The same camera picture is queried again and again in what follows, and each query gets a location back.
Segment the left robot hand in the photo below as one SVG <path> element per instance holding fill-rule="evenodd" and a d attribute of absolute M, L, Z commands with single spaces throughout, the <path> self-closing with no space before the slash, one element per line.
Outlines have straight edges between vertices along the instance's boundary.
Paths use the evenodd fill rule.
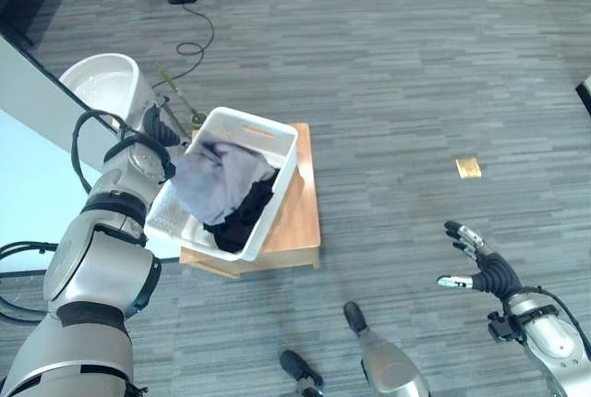
<path fill-rule="evenodd" d="M 150 101 L 142 117 L 144 132 L 165 148 L 180 147 L 185 149 L 190 138 L 180 121 L 173 113 L 168 102 Z"/>

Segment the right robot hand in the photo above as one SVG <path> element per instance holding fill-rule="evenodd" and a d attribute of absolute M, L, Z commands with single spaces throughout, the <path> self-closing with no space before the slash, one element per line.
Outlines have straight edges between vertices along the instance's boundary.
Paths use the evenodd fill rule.
<path fill-rule="evenodd" d="M 444 228 L 446 235 L 452 239 L 452 245 L 476 263 L 478 272 L 440 276 L 437 280 L 439 286 L 489 293 L 500 301 L 522 289 L 521 281 L 509 262 L 494 251 L 481 235 L 454 221 L 445 222 Z"/>

